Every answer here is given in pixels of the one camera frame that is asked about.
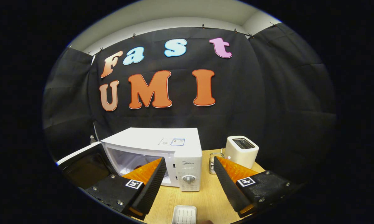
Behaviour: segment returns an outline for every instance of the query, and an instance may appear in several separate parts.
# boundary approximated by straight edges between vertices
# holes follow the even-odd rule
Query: white microwave
[[[202,149],[197,128],[128,128],[93,145],[97,144],[119,176],[164,157],[167,171],[161,185],[181,191],[200,190]],[[76,154],[78,151],[57,164]]]

